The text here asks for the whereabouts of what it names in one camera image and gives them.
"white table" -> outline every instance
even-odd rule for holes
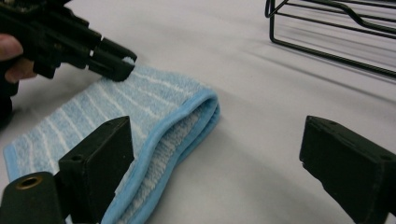
[[[139,64],[185,74],[219,94],[219,125],[173,172],[148,223],[352,223],[299,161],[307,115],[337,121],[396,152],[396,82],[271,43],[264,4],[68,4],[92,29],[133,50]],[[97,78],[65,64],[53,80],[23,81],[0,148]],[[3,189],[2,157],[0,176]]]

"black wire rack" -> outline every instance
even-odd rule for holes
[[[267,0],[265,17],[278,45],[396,79],[395,0]]]

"striped towel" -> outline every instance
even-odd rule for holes
[[[218,98],[197,81],[137,66],[124,82],[105,78],[61,106],[5,150],[10,181],[55,174],[57,161],[107,120],[130,116],[134,162],[102,223],[144,223],[170,174],[219,120]]]

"hand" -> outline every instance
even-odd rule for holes
[[[0,34],[0,61],[6,61],[23,54],[21,43],[12,35]],[[36,77],[33,72],[33,62],[27,59],[18,60],[6,71],[5,78],[10,83],[17,83],[20,79]]]

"black tool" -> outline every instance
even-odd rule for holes
[[[129,117],[110,120],[59,160],[56,175],[39,172],[10,183],[0,223],[101,222],[115,190],[134,160]]]
[[[396,155],[348,128],[308,116],[300,160],[349,216],[383,224],[396,215]]]
[[[15,36],[23,55],[34,61],[34,72],[53,78],[61,63],[89,70],[114,81],[123,81],[134,69],[136,55],[89,29],[89,23],[64,4],[70,0],[0,0],[0,34]],[[5,72],[18,59],[0,62],[0,102],[17,94],[18,83],[5,80]],[[11,111],[9,105],[1,110]]]

